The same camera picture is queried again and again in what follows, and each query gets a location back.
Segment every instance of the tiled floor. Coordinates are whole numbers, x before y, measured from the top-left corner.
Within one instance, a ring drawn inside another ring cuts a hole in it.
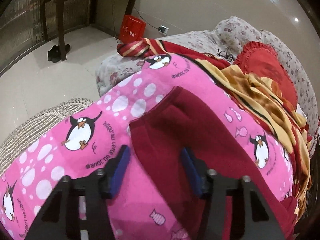
[[[37,48],[0,78],[0,144],[20,124],[72,98],[99,99],[95,70],[116,52],[116,39],[92,27],[65,35],[71,51],[64,62],[47,61],[50,41]]]

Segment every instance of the red ruffled pillow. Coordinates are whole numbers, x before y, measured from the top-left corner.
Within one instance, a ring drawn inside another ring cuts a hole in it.
[[[243,73],[255,73],[259,77],[268,77],[276,81],[287,99],[297,109],[298,98],[296,89],[287,71],[279,63],[277,52],[261,42],[250,41],[243,47],[234,64],[237,64]]]

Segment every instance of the red box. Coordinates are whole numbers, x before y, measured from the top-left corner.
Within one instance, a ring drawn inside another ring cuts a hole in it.
[[[132,15],[124,15],[120,28],[119,40],[123,43],[139,41],[146,28],[146,23]]]

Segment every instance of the shoe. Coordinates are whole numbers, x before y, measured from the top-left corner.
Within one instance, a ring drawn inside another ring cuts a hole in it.
[[[70,44],[66,44],[64,47],[66,49],[66,54],[68,54],[68,52],[71,50]]]
[[[48,61],[52,61],[52,55],[59,51],[59,46],[54,45],[52,49],[48,51]]]
[[[70,44],[65,45],[65,50],[66,50],[66,54],[71,50]],[[61,60],[61,53],[59,50],[59,46],[57,45],[54,45],[52,49],[48,51],[48,61],[51,61],[51,60],[52,60],[52,63],[57,63]]]

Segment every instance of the penguin print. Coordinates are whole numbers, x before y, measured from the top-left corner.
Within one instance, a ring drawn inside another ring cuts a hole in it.
[[[67,134],[67,138],[61,143],[70,151],[83,150],[87,145],[94,133],[94,123],[102,115],[100,114],[94,118],[81,117],[74,119],[70,116],[71,128]]]
[[[14,206],[13,206],[13,190],[17,181],[13,184],[13,186],[9,187],[9,183],[7,183],[7,190],[4,193],[2,199],[2,210],[5,215],[9,218],[9,220],[14,221]]]
[[[288,154],[288,151],[284,147],[282,147],[282,148],[283,148],[284,163],[288,167],[288,165],[289,165],[289,154]]]
[[[159,69],[164,66],[167,66],[169,65],[170,61],[171,61],[171,56],[169,54],[155,56],[153,58],[148,58],[146,60],[146,62],[151,64],[149,66],[149,68],[151,69]]]
[[[258,134],[255,138],[250,136],[250,142],[254,144],[254,157],[256,158],[254,163],[259,169],[262,169],[269,160],[269,146],[266,135]]]

